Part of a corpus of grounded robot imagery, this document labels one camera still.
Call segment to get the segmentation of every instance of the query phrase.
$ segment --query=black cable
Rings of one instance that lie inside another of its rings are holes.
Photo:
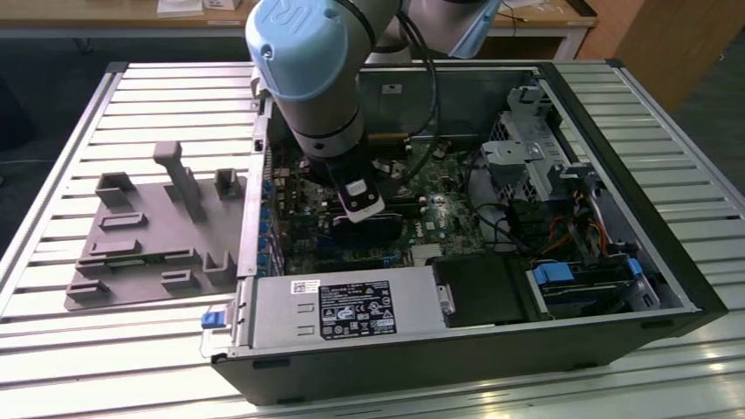
[[[525,19],[520,18],[517,19],[514,17],[514,9],[512,9],[512,6],[506,4],[506,2],[501,2],[501,4],[504,4],[504,6],[510,9],[510,15],[508,16],[512,19],[512,37],[517,37],[517,21],[520,20],[521,22],[525,22]]]
[[[486,224],[489,227],[492,227],[508,238],[510,243],[516,245],[518,251],[532,256],[537,256],[538,253],[533,251],[502,227],[500,227],[496,223],[489,221],[489,219],[486,219],[486,217],[481,215],[481,213],[473,206],[473,202],[470,200],[470,176],[473,173],[473,164],[476,163],[477,157],[478,157],[478,153],[476,152],[472,155],[470,161],[468,162],[468,169],[465,170],[465,205],[468,205],[469,210],[476,214],[481,222]]]
[[[434,67],[434,61],[432,60],[432,57],[429,56],[428,41],[424,39],[424,36],[421,35],[421,31],[418,30],[417,24],[414,24],[414,22],[410,20],[410,17],[402,11],[400,11],[396,14],[396,17],[400,20],[401,27],[402,27],[404,31],[406,32],[406,36],[409,37],[409,41],[414,45],[414,47],[418,51],[418,55],[421,56],[421,61],[422,61],[424,66],[428,70],[429,80],[430,80],[430,84],[432,84],[432,86],[430,86],[432,87],[432,101],[430,101],[430,104],[429,104],[429,116],[428,116],[428,119],[425,120],[424,124],[421,125],[421,127],[417,128],[414,131],[412,131],[409,133],[409,136],[413,137],[413,136],[418,135],[428,128],[429,123],[432,122],[432,120],[436,122],[434,133],[433,133],[434,138],[432,139],[432,144],[429,145],[428,151],[422,155],[421,160],[417,162],[414,167],[409,170],[409,172],[406,173],[406,175],[401,179],[401,184],[406,184],[406,183],[410,182],[413,177],[417,175],[421,168],[424,168],[425,164],[429,161],[429,158],[432,157],[432,154],[434,154],[434,152],[437,150],[437,147],[440,145],[440,139],[438,139],[438,130],[440,130],[440,84],[438,84],[438,81],[437,81],[437,69]]]
[[[418,52],[421,62],[425,66],[425,69],[428,70],[430,80],[432,99],[429,101],[429,115],[421,126],[409,132],[409,137],[414,137],[420,135],[425,129],[428,129],[429,123],[434,119],[438,112],[440,84],[437,82],[437,69],[434,68],[434,61],[432,59],[432,56],[429,55],[428,41],[424,39],[424,35],[421,35],[417,24],[414,24],[413,20],[410,20],[409,15],[406,15],[402,10],[398,11],[396,17],[398,18],[404,32],[406,32],[406,37],[409,38],[409,41],[414,45],[414,48]]]
[[[494,223],[494,225],[500,225],[500,223],[501,223],[502,221],[508,221],[508,217],[504,216],[502,218],[500,218],[500,219],[497,220],[497,222]],[[494,238],[494,242],[493,242],[493,245],[492,245],[492,250],[494,250],[494,247],[497,247],[497,244],[512,244],[512,245],[514,245],[514,243],[512,243],[512,242],[502,242],[502,241],[497,240],[497,230],[493,232],[493,238]]]

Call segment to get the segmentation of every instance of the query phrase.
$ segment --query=blue latch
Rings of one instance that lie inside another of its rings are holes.
[[[201,328],[218,329],[225,327],[225,312],[206,312],[201,315]]]
[[[637,259],[630,258],[626,261],[626,265],[629,266],[630,274],[634,277],[640,277],[641,275],[644,275],[644,271],[641,270],[641,264],[640,264],[640,261]]]
[[[569,268],[569,264],[556,262],[553,264],[542,264],[533,270],[536,283],[544,285],[554,282],[574,281],[574,274]]]

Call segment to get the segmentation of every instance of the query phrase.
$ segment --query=metal slatted table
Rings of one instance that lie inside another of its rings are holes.
[[[63,308],[101,172],[162,182],[156,141],[198,177],[252,150],[246,63],[129,65],[99,85],[0,264],[0,417],[693,417],[745,408],[745,220],[740,193],[624,69],[558,70],[732,313],[598,367],[300,408],[256,408],[206,364],[214,295],[87,313]],[[574,151],[584,158],[577,144]],[[213,346],[228,339],[218,334]]]

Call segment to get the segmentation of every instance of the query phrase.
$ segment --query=warning label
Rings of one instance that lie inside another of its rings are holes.
[[[325,340],[396,333],[388,281],[320,286],[317,290]]]

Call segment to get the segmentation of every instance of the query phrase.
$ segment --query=gray plastic base plate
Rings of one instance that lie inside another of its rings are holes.
[[[178,198],[172,201],[169,183],[116,190],[125,199],[99,207],[65,308],[234,292],[245,178],[238,182],[241,191],[220,200],[213,181],[197,181],[206,215],[200,223],[192,222]]]

